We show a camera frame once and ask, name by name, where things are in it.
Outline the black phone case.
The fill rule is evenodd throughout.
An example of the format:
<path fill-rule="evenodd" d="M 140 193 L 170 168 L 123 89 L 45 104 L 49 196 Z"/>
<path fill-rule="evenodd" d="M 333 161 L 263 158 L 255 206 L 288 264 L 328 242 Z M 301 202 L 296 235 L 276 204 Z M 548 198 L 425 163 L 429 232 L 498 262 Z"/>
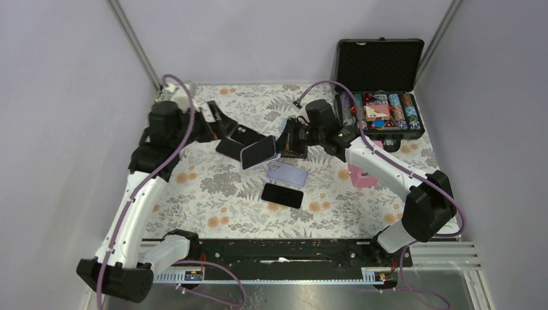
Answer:
<path fill-rule="evenodd" d="M 265 135 L 244 125 L 237 125 L 229 136 L 233 141 L 247 147 L 265 138 Z"/>

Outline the phone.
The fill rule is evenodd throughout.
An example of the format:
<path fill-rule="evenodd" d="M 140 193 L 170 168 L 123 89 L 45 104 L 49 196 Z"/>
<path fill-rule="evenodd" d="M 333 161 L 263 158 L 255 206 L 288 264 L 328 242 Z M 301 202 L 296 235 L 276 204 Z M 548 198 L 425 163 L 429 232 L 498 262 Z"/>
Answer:
<path fill-rule="evenodd" d="M 231 139 L 222 139 L 216 147 L 216 152 L 231 158 L 232 160 L 241 162 L 241 151 L 246 148 L 245 145 L 233 141 Z"/>
<path fill-rule="evenodd" d="M 266 183 L 262 190 L 260 199 L 265 202 L 274 203 L 293 209 L 300 209 L 303 197 L 304 193 L 302 191 L 282 187 L 272 183 Z"/>
<path fill-rule="evenodd" d="M 242 170 L 248 170 L 257 165 L 280 158 L 276 142 L 277 139 L 275 136 L 267 136 L 258 142 L 243 148 L 240 152 Z"/>

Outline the lilac phone case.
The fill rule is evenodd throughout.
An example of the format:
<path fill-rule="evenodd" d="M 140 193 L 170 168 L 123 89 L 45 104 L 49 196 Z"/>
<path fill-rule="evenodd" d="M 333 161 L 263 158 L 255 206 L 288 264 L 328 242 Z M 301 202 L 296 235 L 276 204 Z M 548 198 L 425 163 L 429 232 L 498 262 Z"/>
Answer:
<path fill-rule="evenodd" d="M 271 181 L 281 182 L 297 188 L 304 188 L 308 181 L 309 172 L 285 163 L 273 161 L 270 163 L 266 177 Z"/>

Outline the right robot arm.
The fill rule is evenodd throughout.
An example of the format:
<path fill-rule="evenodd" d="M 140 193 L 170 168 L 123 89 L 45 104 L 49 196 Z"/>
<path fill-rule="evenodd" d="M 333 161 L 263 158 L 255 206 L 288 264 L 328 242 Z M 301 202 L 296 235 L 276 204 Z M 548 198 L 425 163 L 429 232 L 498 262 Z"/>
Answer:
<path fill-rule="evenodd" d="M 305 158 L 309 146 L 320 146 L 330 156 L 372 175 L 403 200 L 403 217 L 372 239 L 370 256 L 377 265 L 388 265 L 406 245 L 428 242 L 457 215 L 445 173 L 429 174 L 397 159 L 355 125 L 341 125 L 323 99 L 289 117 L 275 146 L 281 156 L 291 158 Z"/>

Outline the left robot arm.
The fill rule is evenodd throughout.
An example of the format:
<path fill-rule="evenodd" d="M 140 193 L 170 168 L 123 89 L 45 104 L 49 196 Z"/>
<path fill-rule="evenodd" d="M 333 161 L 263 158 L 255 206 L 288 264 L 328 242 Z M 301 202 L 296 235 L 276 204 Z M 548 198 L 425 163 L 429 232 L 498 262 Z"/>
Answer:
<path fill-rule="evenodd" d="M 181 229 L 167 233 L 141 254 L 143 234 L 156 201 L 190 143 L 227 138 L 237 121 L 226 116 L 215 101 L 207 102 L 208 122 L 192 105 L 174 101 L 155 103 L 138 147 L 131 155 L 123 198 L 102 245 L 93 258 L 82 258 L 77 275 L 98 297 L 103 295 L 140 303 L 149 294 L 154 277 L 181 261 L 193 265 L 202 257 L 198 234 Z"/>

